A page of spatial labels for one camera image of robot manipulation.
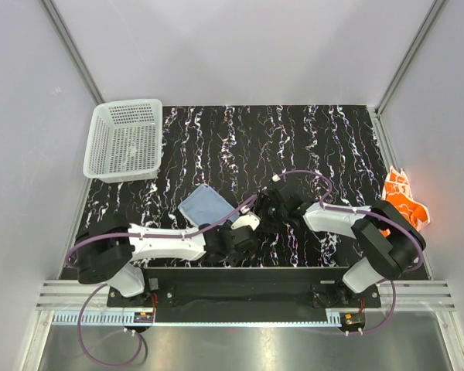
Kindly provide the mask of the blue white bear towel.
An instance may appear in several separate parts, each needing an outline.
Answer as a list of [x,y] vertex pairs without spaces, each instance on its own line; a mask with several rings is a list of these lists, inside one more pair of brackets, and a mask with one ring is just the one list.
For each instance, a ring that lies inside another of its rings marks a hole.
[[178,205],[178,210],[193,226],[198,227],[221,220],[234,207],[212,187],[201,184]]

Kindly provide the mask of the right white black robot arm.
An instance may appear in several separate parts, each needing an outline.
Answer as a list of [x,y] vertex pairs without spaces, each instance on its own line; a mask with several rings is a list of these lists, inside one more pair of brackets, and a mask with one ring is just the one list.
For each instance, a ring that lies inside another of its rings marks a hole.
[[286,185],[264,189],[254,204],[258,230],[277,233],[286,223],[315,233],[329,232],[357,241],[363,258],[336,286],[340,304],[353,306],[363,291],[383,280],[393,281],[423,260],[426,242],[397,208],[380,200],[372,206],[334,206],[309,203]]

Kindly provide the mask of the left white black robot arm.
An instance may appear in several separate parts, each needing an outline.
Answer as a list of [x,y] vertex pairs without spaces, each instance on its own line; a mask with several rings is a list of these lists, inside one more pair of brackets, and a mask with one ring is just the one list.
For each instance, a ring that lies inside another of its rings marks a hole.
[[222,225],[203,224],[184,230],[153,229],[114,215],[77,234],[67,259],[77,269],[80,284],[107,284],[133,305],[151,298],[137,260],[177,259],[207,264],[234,265],[258,248],[256,229],[260,219],[253,213]]

